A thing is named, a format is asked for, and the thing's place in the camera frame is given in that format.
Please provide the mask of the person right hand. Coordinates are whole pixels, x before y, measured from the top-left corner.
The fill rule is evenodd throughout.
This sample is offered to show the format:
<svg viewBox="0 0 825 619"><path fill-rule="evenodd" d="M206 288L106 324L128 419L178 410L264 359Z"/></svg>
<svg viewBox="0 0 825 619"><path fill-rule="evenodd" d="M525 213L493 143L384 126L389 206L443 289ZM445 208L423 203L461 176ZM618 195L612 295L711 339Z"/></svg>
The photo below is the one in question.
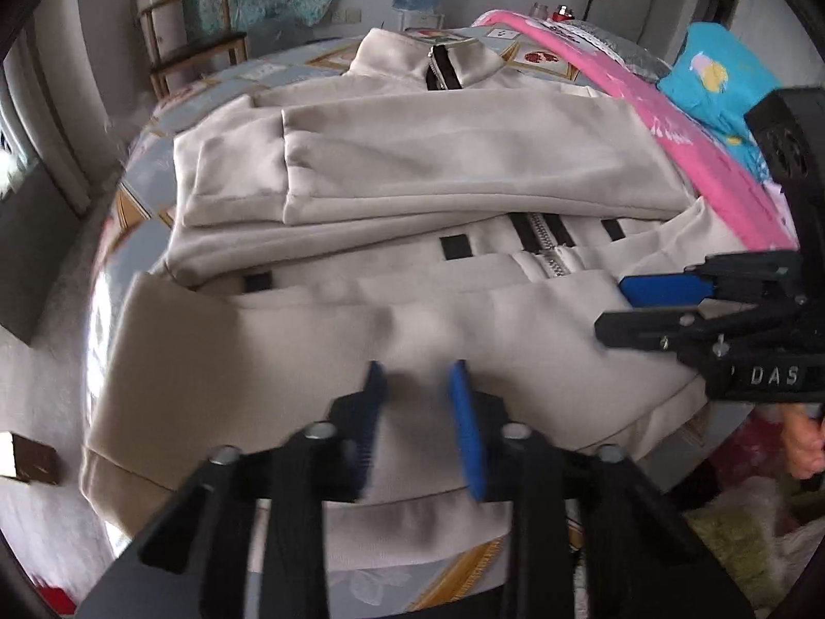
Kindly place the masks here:
<svg viewBox="0 0 825 619"><path fill-rule="evenodd" d="M787 469L797 479L810 479L822 473L823 425L808 414L803 404L782 404L782 442Z"/></svg>

